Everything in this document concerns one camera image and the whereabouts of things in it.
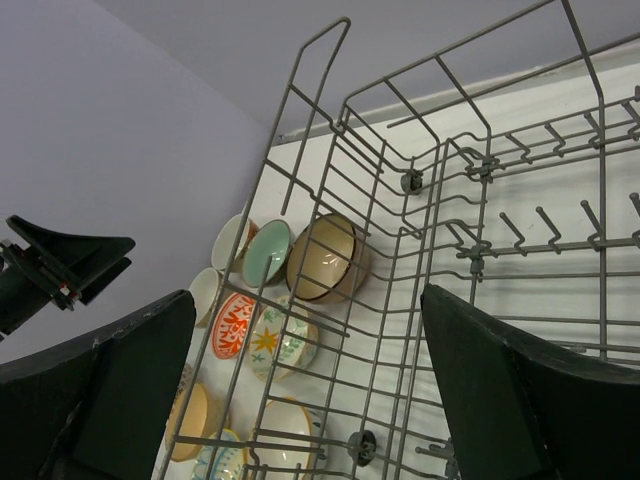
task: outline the orange patterned bowl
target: orange patterned bowl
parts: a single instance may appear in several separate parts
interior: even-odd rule
[[[222,304],[211,332],[211,348],[216,357],[226,360],[238,354],[255,305],[255,300],[239,293],[233,293]]]

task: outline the mint green bowl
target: mint green bowl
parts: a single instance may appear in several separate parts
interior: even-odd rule
[[[247,248],[242,264],[242,279],[248,287],[258,288],[267,265],[272,257],[266,282],[273,284],[284,277],[284,265],[291,250],[292,235],[289,225],[283,220],[272,220],[264,225],[253,237]]]

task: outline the brown bowl rim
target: brown bowl rim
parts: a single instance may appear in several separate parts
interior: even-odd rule
[[[326,217],[339,217],[342,218],[343,220],[345,220],[349,226],[351,227],[351,233],[353,234],[353,246],[351,248],[351,255],[349,255],[349,262],[347,263],[347,267],[344,269],[344,272],[342,273],[342,276],[340,277],[340,279],[335,282],[333,285],[331,285],[330,287],[325,287],[326,291],[320,295],[318,295],[317,297],[312,297],[312,298],[303,298],[303,297],[299,297],[298,296],[298,292],[296,292],[295,297],[299,300],[302,300],[304,302],[315,302],[317,300],[320,300],[321,298],[326,297],[327,295],[329,295],[330,293],[332,293],[332,290],[330,289],[334,289],[336,288],[336,286],[340,285],[340,282],[342,282],[342,280],[344,280],[344,277],[347,276],[347,273],[349,273],[349,269],[351,268],[351,265],[353,265],[353,256],[356,254],[356,249],[357,249],[357,245],[358,245],[358,239],[356,238],[356,227],[353,225],[353,223],[351,222],[351,220],[349,220],[347,217],[345,217],[344,215],[340,215],[338,213],[326,213],[324,215],[319,216],[318,218],[316,218],[312,223],[310,223],[309,225],[307,225],[304,230],[302,230],[300,232],[300,235],[298,235],[298,238],[296,238],[296,241],[293,242],[293,245],[291,246],[291,251],[293,251],[294,247],[296,246],[296,243],[298,242],[298,240],[300,239],[300,237],[302,237],[302,235],[309,229],[309,227],[311,227],[311,225],[313,225],[314,223],[316,223],[318,220],[322,219],[322,218],[326,218]],[[289,275],[286,275],[285,272],[285,282],[287,283],[287,288],[289,289],[289,291],[291,291],[291,285],[289,285]]]

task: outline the white bowl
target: white bowl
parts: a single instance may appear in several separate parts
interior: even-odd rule
[[[222,286],[222,276],[214,268],[205,268],[189,285],[196,306],[196,326],[204,326]]]
[[[233,432],[225,428],[220,435],[221,440],[239,442],[240,439]],[[191,480],[205,480],[207,467],[211,461],[213,447],[205,445],[200,450],[196,464],[191,473]],[[247,452],[242,448],[218,447],[209,480],[238,480],[242,475],[242,467],[247,463]]]
[[[244,225],[241,225],[241,221],[242,214],[231,217],[218,233],[211,251],[211,265],[218,271],[224,271],[227,268],[229,257],[233,257],[231,271],[240,272],[242,270],[242,259],[247,250],[247,245],[258,232],[258,226],[250,218],[247,218],[247,222]],[[236,251],[232,252],[231,247],[233,247],[236,236],[241,229],[240,243]]]
[[[275,400],[269,403],[265,408],[260,427],[265,430],[275,430],[283,433],[294,433],[297,435],[307,435],[319,438],[321,418],[322,417],[319,412],[310,408]],[[310,469],[315,461],[315,453],[288,450],[287,446],[307,447],[311,449],[318,447],[318,444],[316,443],[303,440],[268,437],[264,435],[259,435],[257,441],[282,445],[281,450],[256,448],[255,453],[260,458],[260,464],[266,463],[270,467],[274,468],[295,469],[299,463],[301,468]],[[324,446],[324,448],[325,453],[317,454],[317,469],[323,469],[326,463],[326,446]],[[267,478],[269,480],[290,480],[293,478],[293,474],[290,472],[270,472],[267,474]],[[305,474],[300,476],[300,478],[301,480],[307,480],[311,478],[311,475]]]

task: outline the bowl rim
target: bowl rim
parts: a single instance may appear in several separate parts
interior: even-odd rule
[[[283,298],[286,298],[286,299],[288,300],[288,299],[289,299],[289,295],[281,295],[281,296],[279,296],[278,298],[274,299],[273,301],[274,301],[274,302],[276,302],[276,303],[278,303],[278,300],[281,300],[281,299],[283,299]],[[293,309],[293,308],[297,308],[298,310],[302,311],[302,312],[303,312],[303,313],[302,313],[302,315],[304,315],[305,317],[309,318],[309,311],[308,311],[306,308],[298,307],[297,305],[292,305],[292,309]],[[258,317],[258,320],[256,320],[256,324],[254,325],[253,330],[251,331],[251,335],[249,335],[249,352],[251,352],[252,338],[253,338],[254,334],[256,333],[256,330],[258,329],[258,325],[260,325],[260,324],[261,324],[261,322],[263,322],[263,321],[264,321],[264,314],[265,314],[269,309],[271,309],[271,310],[276,310],[276,311],[280,312],[280,310],[279,310],[279,309],[277,309],[277,308],[275,308],[275,307],[272,307],[272,306],[268,306],[268,307],[266,307],[266,308],[265,308],[265,309],[260,313],[260,316]],[[309,340],[309,338],[310,338],[310,334],[311,334],[311,329],[312,329],[312,327],[315,327],[315,325],[312,325],[312,324],[310,324],[309,322],[305,322],[305,334],[304,334],[304,337],[305,337],[307,340]],[[295,356],[295,361],[293,361],[293,362],[290,364],[291,366],[294,366],[294,367],[295,367],[296,363],[297,363],[297,362],[298,362],[298,360],[300,359],[300,356],[302,355],[303,350],[304,350],[304,346],[303,346],[302,348],[300,348],[300,349],[299,349],[298,354]],[[273,363],[273,359],[274,359],[274,356],[273,356],[273,355],[271,355],[271,362],[270,362],[270,364],[271,364],[271,363]],[[255,371],[255,369],[254,369],[253,365],[254,365],[254,362],[249,361],[249,368],[251,369],[251,372],[252,372],[252,373],[253,373],[253,374],[258,378],[258,380],[262,380],[262,378],[260,378],[260,377],[258,376],[258,373]],[[282,375],[280,375],[280,376],[276,376],[276,372],[277,372],[278,370],[282,371],[282,372],[283,372],[283,374],[282,374]],[[293,370],[289,370],[288,368],[282,368],[282,367],[276,367],[276,372],[274,372],[274,374],[273,374],[273,380],[274,380],[274,381],[282,380],[283,378],[288,377],[289,375],[291,375],[291,374],[295,373]]]
[[[219,358],[220,360],[229,360],[231,358],[234,358],[238,352],[240,350],[238,350],[237,352],[233,353],[230,356],[224,356],[224,355],[220,355],[217,352],[217,348],[216,348],[216,342],[215,342],[215,338],[218,334],[218,331],[220,330],[220,323],[222,322],[222,314],[224,312],[226,312],[226,310],[229,308],[229,306],[235,301],[238,300],[239,298],[245,298],[249,301],[249,303],[251,303],[251,312],[253,312],[253,309],[256,307],[256,301],[251,298],[248,297],[246,295],[243,295],[241,293],[238,292],[233,292],[231,295],[229,295],[229,297],[224,301],[224,303],[222,304],[222,306],[220,307],[220,309],[218,310],[218,313],[216,314],[216,319],[213,322],[213,328],[211,329],[211,349],[213,350],[213,354]],[[247,333],[248,333],[248,325],[247,325],[247,331],[245,331],[244,336],[242,337],[242,341],[244,342],[245,338],[247,337]]]
[[[229,225],[231,224],[231,222],[235,221],[236,219],[238,219],[238,222],[240,222],[240,220],[242,220],[242,216],[243,215],[244,215],[244,213],[238,213],[238,214],[234,215],[233,217],[231,217],[222,226],[222,228],[218,232],[218,235],[216,235],[216,239],[213,242],[213,247],[211,248],[211,266],[213,268],[215,268],[216,270],[218,270],[218,271],[221,271],[221,270],[224,270],[224,269],[227,268],[227,264],[226,263],[224,264],[224,266],[220,267],[220,266],[216,266],[216,264],[215,264],[216,262],[214,261],[216,245],[218,245],[218,240],[220,240],[220,236],[223,234],[223,232],[227,228],[229,228]],[[249,216],[247,215],[247,221],[245,222],[244,228],[242,229],[242,237],[240,237],[240,243],[238,244],[238,248],[233,253],[232,262],[237,260],[238,257],[240,257],[240,255],[242,254],[242,251],[244,250],[244,244],[247,243],[247,237],[249,236],[249,231],[251,229],[251,223],[253,223],[253,220],[251,220],[251,218],[249,218]]]
[[[197,318],[196,318],[196,321],[195,321],[195,323],[196,323],[196,324],[198,324],[198,323],[200,323],[200,322],[202,321],[203,317],[207,315],[207,312],[209,312],[209,310],[211,310],[211,307],[213,306],[213,303],[216,301],[216,297],[218,296],[218,292],[220,291],[220,287],[221,287],[221,284],[222,284],[222,277],[221,277],[221,275],[220,275],[220,272],[219,272],[218,270],[216,270],[215,268],[213,268],[213,267],[207,267],[207,268],[205,268],[205,269],[201,270],[201,271],[198,273],[198,275],[196,275],[196,276],[195,276],[195,278],[191,281],[191,284],[189,285],[189,288],[188,288],[189,293],[191,293],[191,296],[192,296],[192,297],[193,297],[193,299],[194,299],[194,308],[195,308],[195,306],[196,306],[196,305],[195,305],[195,303],[196,303],[196,302],[195,302],[195,299],[196,299],[196,298],[195,298],[195,296],[194,296],[194,294],[193,294],[192,288],[194,287],[195,283],[196,283],[198,280],[201,280],[202,278],[204,278],[204,276],[205,276],[205,275],[208,275],[208,274],[210,273],[210,272],[209,272],[210,270],[213,270],[213,272],[215,273],[215,279],[216,279],[215,292],[212,294],[212,296],[211,296],[211,302],[209,303],[209,306],[207,307],[207,309],[205,310],[205,312],[202,314],[202,316],[201,316],[201,317],[198,317],[198,316],[197,316],[197,313],[198,313],[198,312],[197,312],[197,310],[196,310],[196,317],[197,317]]]
[[[205,415],[202,416],[201,421],[198,422],[198,435],[202,435],[206,425],[207,425],[207,416],[209,415],[209,410],[211,408],[211,398],[209,395],[209,392],[207,391],[206,387],[200,383],[200,382],[195,382],[193,384],[193,390],[191,392],[191,395],[189,396],[189,403],[191,403],[191,399],[193,398],[193,393],[195,392],[196,388],[198,388],[200,391],[202,391],[202,394],[204,395],[204,399],[205,399],[205,403],[206,403],[206,411],[205,411]],[[179,397],[182,398],[182,401],[184,402],[184,397],[187,393],[188,389],[184,389],[182,391],[182,393],[179,395]],[[171,413],[169,413],[169,419],[173,416],[174,412],[177,414],[177,412],[179,412],[180,408],[176,408],[174,406],[174,409],[171,411]],[[165,430],[165,436],[164,436],[164,442],[165,442],[165,448],[168,448],[168,443],[171,440],[171,434],[173,433],[173,430],[175,429],[176,426],[176,422],[174,422],[171,431],[169,428],[167,428]],[[182,430],[182,427],[184,426],[184,418],[182,419],[182,425],[180,426],[180,429],[178,430],[178,435],[180,435],[180,430]],[[189,450],[186,451],[186,453],[184,455],[180,455],[180,456],[176,456],[176,447],[178,445],[186,445],[189,448]],[[176,444],[173,447],[173,451],[171,452],[171,460],[173,460],[174,462],[184,462],[186,460],[189,460],[190,458],[193,458],[192,455],[194,453],[194,451],[196,451],[196,457],[198,455],[197,450],[199,448],[201,448],[202,445],[190,445],[188,443],[180,443],[180,442],[176,442]]]
[[[333,288],[335,288],[337,285],[340,284],[340,282],[342,282],[342,280],[344,280],[344,277],[347,276],[347,273],[349,273],[349,269],[351,268],[351,266],[353,265],[353,257],[356,254],[356,250],[357,250],[357,246],[358,246],[358,239],[356,238],[357,236],[357,232],[356,232],[356,227],[353,225],[353,223],[351,222],[351,220],[349,220],[347,217],[345,217],[344,215],[340,215],[338,213],[326,213],[323,214],[321,216],[319,216],[318,218],[316,218],[312,223],[310,223],[309,225],[307,225],[304,230],[302,230],[302,232],[300,232],[300,235],[298,235],[298,238],[296,238],[296,241],[293,243],[293,246],[291,247],[291,251],[293,252],[293,249],[295,248],[296,244],[298,243],[298,240],[300,240],[300,238],[302,237],[302,235],[304,235],[307,230],[316,222],[327,218],[327,217],[338,217],[341,218],[343,220],[345,220],[348,224],[349,227],[351,228],[351,233],[353,234],[353,236],[351,237],[353,239],[353,244],[351,246],[351,254],[349,255],[349,261],[347,261],[347,266],[344,269],[344,272],[342,272],[342,275],[340,276],[340,278],[338,279],[338,281],[336,281],[333,285],[331,285],[330,287],[324,286],[323,288],[325,289],[325,291],[323,293],[321,293],[320,295],[316,296],[316,297],[301,297],[299,296],[298,292],[296,291],[295,293],[295,297],[303,300],[305,302],[315,302],[317,300],[320,300],[321,298],[326,297],[327,295],[329,295],[330,293],[333,293]],[[289,291],[291,291],[291,284],[289,283],[289,275],[285,275],[285,282],[287,283],[287,288],[289,289]]]
[[[275,218],[273,220],[268,221],[267,223],[265,223],[262,227],[260,227],[260,230],[253,236],[253,238],[249,241],[249,244],[247,245],[247,251],[245,253],[245,261],[242,263],[242,270],[240,271],[240,276],[242,277],[242,281],[244,283],[247,284],[247,286],[249,288],[259,288],[260,285],[253,285],[251,283],[249,283],[247,281],[247,277],[245,275],[245,268],[246,266],[249,264],[249,262],[247,262],[247,258],[249,256],[249,251],[251,250],[251,247],[254,246],[256,243],[256,239],[259,238],[260,234],[266,230],[266,227],[268,227],[269,225],[271,225],[272,223],[282,223],[284,224],[285,228],[287,229],[287,251],[285,253],[284,256],[284,260],[282,261],[282,263],[280,264],[280,266],[271,274],[268,275],[267,274],[267,278],[265,279],[265,283],[268,283],[270,280],[273,280],[274,277],[276,277],[278,275],[278,273],[280,271],[282,271],[283,268],[285,268],[285,266],[287,265],[287,261],[289,259],[289,253],[291,253],[291,249],[293,248],[293,241],[291,239],[291,237],[293,236],[293,231],[291,230],[291,226],[284,220],[282,220],[281,218]]]
[[[292,401],[294,401],[294,402],[298,402],[298,401],[299,401],[297,398],[292,397],[292,396],[290,396],[290,395],[286,395],[286,396],[284,396],[284,397],[280,397],[280,400],[292,400]],[[271,400],[271,401],[270,401],[269,403],[267,403],[267,405],[264,407],[264,411],[266,412],[266,411],[267,411],[267,408],[269,408],[271,405],[273,405],[273,404],[274,404],[274,403],[276,403],[276,402],[277,402],[277,403],[280,403],[280,404],[282,404],[282,405],[288,405],[288,406],[291,406],[291,407],[296,407],[296,408],[301,409],[301,410],[302,410],[302,414],[304,415],[304,418],[305,418],[306,423],[307,423],[307,431],[306,431],[306,434],[307,434],[308,436],[311,436],[311,433],[313,432],[312,420],[311,420],[311,416],[310,416],[309,412],[307,411],[307,408],[306,408],[306,407],[303,407],[302,405],[298,405],[298,404],[295,404],[295,403],[279,402],[278,400]],[[254,424],[253,424],[253,428],[251,429],[251,431],[252,431],[252,432],[255,432],[255,431],[256,431],[256,429],[257,429],[257,425],[256,425],[256,423],[254,423]],[[308,446],[308,447],[309,447],[309,449],[313,448],[313,443],[312,443],[312,442],[305,442],[305,443],[307,444],[307,445],[305,445],[305,446]],[[307,464],[306,464],[306,466],[305,466],[304,468],[305,468],[305,469],[309,469],[309,468],[311,468],[311,459],[312,459],[312,457],[313,457],[313,454],[312,454],[311,452],[302,452],[302,453],[304,453],[304,454],[306,454],[306,455],[307,455]]]
[[[233,437],[233,440],[236,442],[242,442],[242,440],[240,440],[240,437],[238,436],[238,434],[236,432],[234,432],[232,429],[230,428],[223,428],[222,431],[220,432],[220,438],[222,439],[222,434],[229,434],[231,437]],[[216,438],[216,434],[212,434],[209,436],[210,439],[215,439]],[[212,448],[211,445],[203,445],[202,450],[204,450],[205,448]],[[216,466],[218,465],[219,462],[219,458],[222,458],[222,456],[224,455],[224,453],[229,450],[229,449],[233,449],[233,450],[240,450],[240,452],[242,453],[242,462],[243,465],[249,463],[249,456],[247,455],[247,449],[246,448],[236,448],[236,447],[220,447],[218,448],[218,452],[216,453],[215,458],[213,459],[213,467],[211,469],[211,473],[215,473],[216,471]],[[196,467],[199,464],[200,460],[200,453],[198,453],[198,456],[195,458],[194,460],[194,466],[193,469],[191,470],[191,479],[190,480],[195,480],[195,476],[196,476]],[[211,463],[211,454],[209,454],[209,461],[206,462],[206,465],[208,465],[209,463]]]

